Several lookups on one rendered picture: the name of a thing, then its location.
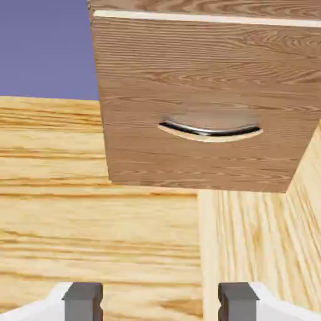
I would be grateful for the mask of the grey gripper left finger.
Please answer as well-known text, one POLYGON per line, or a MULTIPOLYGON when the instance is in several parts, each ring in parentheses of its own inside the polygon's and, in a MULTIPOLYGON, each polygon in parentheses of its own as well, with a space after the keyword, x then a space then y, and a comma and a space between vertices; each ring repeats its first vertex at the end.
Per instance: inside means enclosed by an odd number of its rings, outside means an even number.
POLYGON ((5 313, 0 321, 103 321, 101 283, 60 282, 42 300, 5 313))

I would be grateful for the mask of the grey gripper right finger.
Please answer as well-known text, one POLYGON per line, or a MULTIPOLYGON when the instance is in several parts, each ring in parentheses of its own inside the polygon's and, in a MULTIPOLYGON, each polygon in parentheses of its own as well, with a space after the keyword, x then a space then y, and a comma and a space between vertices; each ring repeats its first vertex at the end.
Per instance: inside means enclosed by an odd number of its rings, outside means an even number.
POLYGON ((321 314, 277 299, 261 282, 220 283, 219 321, 321 321, 321 314))

